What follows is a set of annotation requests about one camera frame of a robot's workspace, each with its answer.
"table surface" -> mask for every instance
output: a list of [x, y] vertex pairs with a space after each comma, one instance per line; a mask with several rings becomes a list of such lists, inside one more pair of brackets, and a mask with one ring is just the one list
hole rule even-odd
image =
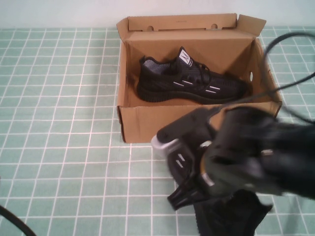
[[[267, 45], [288, 31], [266, 27]], [[0, 205], [38, 236], [196, 236], [192, 207], [174, 212], [165, 160], [149, 144], [125, 144], [116, 115], [120, 39], [112, 29], [0, 30]], [[315, 70], [315, 42], [278, 45], [270, 66], [278, 84]], [[281, 92], [315, 117], [315, 82]], [[296, 122], [280, 112], [279, 117]], [[315, 202], [259, 195], [275, 207], [257, 235], [315, 235]], [[0, 235], [21, 236], [2, 219]]]

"sneaker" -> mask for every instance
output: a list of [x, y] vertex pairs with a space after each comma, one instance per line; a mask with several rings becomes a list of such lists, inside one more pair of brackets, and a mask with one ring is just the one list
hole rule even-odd
[[137, 92], [144, 101], [184, 98], [201, 104], [221, 104], [242, 98], [248, 91], [244, 81], [210, 71], [193, 60], [183, 47], [167, 63], [143, 57], [140, 64]]

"black wire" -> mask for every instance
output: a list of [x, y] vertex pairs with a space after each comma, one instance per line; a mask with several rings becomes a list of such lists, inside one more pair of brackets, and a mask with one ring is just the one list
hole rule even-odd
[[[218, 107], [218, 109], [214, 109], [213, 111], [213, 115], [215, 115], [216, 113], [218, 113], [220, 110], [222, 110], [223, 108], [227, 107], [227, 106], [230, 106], [232, 104], [239, 104], [239, 103], [247, 103], [247, 102], [250, 102], [250, 101], [253, 101], [254, 99], [257, 99], [257, 98], [260, 98], [260, 97], [264, 97], [264, 96], [269, 96], [273, 102], [277, 102], [277, 99], [276, 99], [276, 96], [275, 96], [275, 93], [277, 91], [280, 91], [282, 89], [287, 89], [289, 87], [292, 87], [292, 86], [295, 86], [295, 85], [298, 85], [302, 82], [305, 82], [307, 80], [310, 80], [311, 78], [315, 77], [315, 72], [313, 72], [312, 74], [306, 76], [305, 78], [302, 78], [296, 82], [293, 82], [293, 83], [290, 83], [290, 84], [287, 84], [287, 85], [284, 85], [284, 86], [281, 86], [281, 87], [278, 87], [278, 88], [275, 88], [275, 89], [271, 89], [269, 84], [268, 84], [268, 78], [267, 78], [267, 73], [266, 73], [266, 70], [267, 70], [267, 55], [270, 53], [270, 51], [278, 44], [280, 43], [281, 41], [285, 40], [285, 39], [288, 39], [288, 38], [291, 38], [291, 37], [296, 37], [296, 36], [302, 36], [302, 37], [310, 37], [310, 38], [313, 38], [315, 40], [315, 35], [314, 34], [311, 34], [311, 33], [308, 33], [308, 32], [290, 32], [290, 33], [286, 33], [284, 35], [281, 35], [279, 36], [278, 38], [274, 39], [266, 48], [265, 50], [265, 53], [264, 53], [264, 56], [262, 58], [262, 63], [261, 63], [261, 80], [266, 88], [266, 91], [265, 92], [262, 92], [262, 93], [259, 93], [259, 94], [256, 94], [256, 95], [253, 95], [251, 97], [246, 97], [246, 98], [242, 98], [242, 99], [239, 99], [239, 100], [236, 100], [236, 101], [233, 101], [233, 102], [229, 102], [229, 103], [225, 103], [221, 106]], [[290, 113], [291, 115], [303, 120], [304, 122], [306, 123], [311, 123], [311, 124], [315, 124], [314, 121], [310, 120], [310, 119], [307, 119], [307, 118], [304, 118], [303, 116], [297, 114], [295, 111], [289, 109], [288, 107], [286, 107], [285, 105], [282, 105], [282, 108]]]
[[23, 221], [2, 206], [0, 206], [0, 215], [19, 228], [26, 236], [36, 236], [36, 234], [24, 224]]

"shoe label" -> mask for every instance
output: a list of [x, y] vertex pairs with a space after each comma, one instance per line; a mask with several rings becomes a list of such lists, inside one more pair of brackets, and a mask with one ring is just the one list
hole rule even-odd
[[192, 60], [190, 59], [190, 56], [184, 50], [182, 50], [179, 54], [179, 58], [182, 59], [182, 61], [185, 62], [187, 65], [192, 65]]

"cardboard box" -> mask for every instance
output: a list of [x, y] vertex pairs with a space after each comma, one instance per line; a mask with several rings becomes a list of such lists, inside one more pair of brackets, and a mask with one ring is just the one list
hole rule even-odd
[[[159, 103], [140, 100], [136, 85], [139, 60], [151, 56], [158, 61], [174, 59], [181, 46], [196, 61], [218, 73], [231, 73], [251, 84], [252, 94], [264, 91], [259, 65], [263, 49], [259, 36], [266, 21], [237, 14], [127, 17], [117, 24], [122, 40], [117, 112], [127, 143], [150, 142], [156, 132], [186, 113], [200, 107], [193, 101], [172, 99]], [[275, 88], [271, 73], [268, 83]], [[269, 97], [249, 103], [276, 115], [281, 107]], [[216, 128], [219, 113], [211, 120]]]

